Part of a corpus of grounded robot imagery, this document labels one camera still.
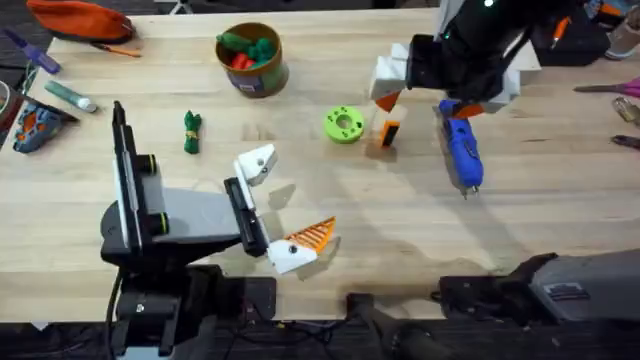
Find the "scissors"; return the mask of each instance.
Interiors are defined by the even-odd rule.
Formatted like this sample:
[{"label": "scissors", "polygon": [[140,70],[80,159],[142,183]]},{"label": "scissors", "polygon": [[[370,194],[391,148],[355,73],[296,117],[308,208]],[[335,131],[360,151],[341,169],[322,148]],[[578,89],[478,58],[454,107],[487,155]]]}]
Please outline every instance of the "scissors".
[{"label": "scissors", "polygon": [[616,135],[611,138],[614,144],[630,147],[640,151],[640,138],[626,135]]},{"label": "scissors", "polygon": [[578,86],[573,89],[577,92],[613,92],[640,98],[640,78],[635,78],[628,83],[612,85]]}]

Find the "green toy vegetable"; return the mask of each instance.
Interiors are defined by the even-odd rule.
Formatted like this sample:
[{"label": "green toy vegetable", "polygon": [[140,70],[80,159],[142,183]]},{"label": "green toy vegetable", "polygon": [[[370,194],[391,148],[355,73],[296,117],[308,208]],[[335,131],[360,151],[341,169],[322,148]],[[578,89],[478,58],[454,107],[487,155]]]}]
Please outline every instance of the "green toy vegetable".
[{"label": "green toy vegetable", "polygon": [[187,111],[184,116],[184,125],[187,128],[186,140],[184,142],[184,151],[189,154],[197,154],[200,152],[200,146],[198,143],[198,130],[202,125],[202,118],[200,114],[193,115],[191,110]]},{"label": "green toy vegetable", "polygon": [[276,49],[271,43],[271,40],[267,38],[260,38],[256,41],[256,44],[250,46],[247,50],[249,58],[256,60],[257,62],[266,62],[276,54]]},{"label": "green toy vegetable", "polygon": [[216,36],[216,40],[225,48],[235,52],[247,52],[249,47],[253,46],[251,40],[230,32]]}]

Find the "pen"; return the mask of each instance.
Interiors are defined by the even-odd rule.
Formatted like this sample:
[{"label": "pen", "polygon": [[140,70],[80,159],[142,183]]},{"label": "pen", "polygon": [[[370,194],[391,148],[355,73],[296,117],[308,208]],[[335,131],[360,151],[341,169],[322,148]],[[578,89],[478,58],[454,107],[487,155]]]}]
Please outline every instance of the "pen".
[{"label": "pen", "polygon": [[96,49],[112,52],[115,54],[127,55],[131,57],[140,57],[140,52],[136,50],[127,50],[120,47],[114,47],[114,46],[98,44],[98,43],[91,43],[91,46],[93,46]]},{"label": "pen", "polygon": [[562,39],[562,36],[564,35],[564,31],[567,29],[567,25],[569,25],[569,17],[565,17],[564,19],[560,20],[560,22],[558,23],[558,25],[556,25],[556,30],[553,32],[553,44],[551,44],[551,49],[553,50],[553,48],[556,47],[556,45],[558,44],[558,41],[560,41],[560,39]]}]

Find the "glue stick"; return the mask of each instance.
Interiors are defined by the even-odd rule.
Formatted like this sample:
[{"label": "glue stick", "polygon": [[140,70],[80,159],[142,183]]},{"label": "glue stick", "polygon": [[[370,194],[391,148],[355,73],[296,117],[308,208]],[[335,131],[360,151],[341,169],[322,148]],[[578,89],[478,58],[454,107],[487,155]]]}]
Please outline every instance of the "glue stick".
[{"label": "glue stick", "polygon": [[49,80],[49,82],[44,86],[47,91],[56,95],[60,99],[74,105],[78,109],[84,110],[86,112],[94,112],[98,110],[98,106],[91,102],[86,96],[80,95],[75,91],[60,85],[59,83]]}]

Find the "colorful patterned object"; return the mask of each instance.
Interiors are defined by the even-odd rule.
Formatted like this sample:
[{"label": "colorful patterned object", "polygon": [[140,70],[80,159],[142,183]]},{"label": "colorful patterned object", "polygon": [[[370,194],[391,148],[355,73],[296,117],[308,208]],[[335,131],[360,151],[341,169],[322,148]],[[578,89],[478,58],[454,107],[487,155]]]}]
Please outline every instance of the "colorful patterned object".
[{"label": "colorful patterned object", "polygon": [[18,119],[13,149],[21,153],[38,150],[47,140],[55,136],[62,127],[62,115],[48,109],[29,104]]}]

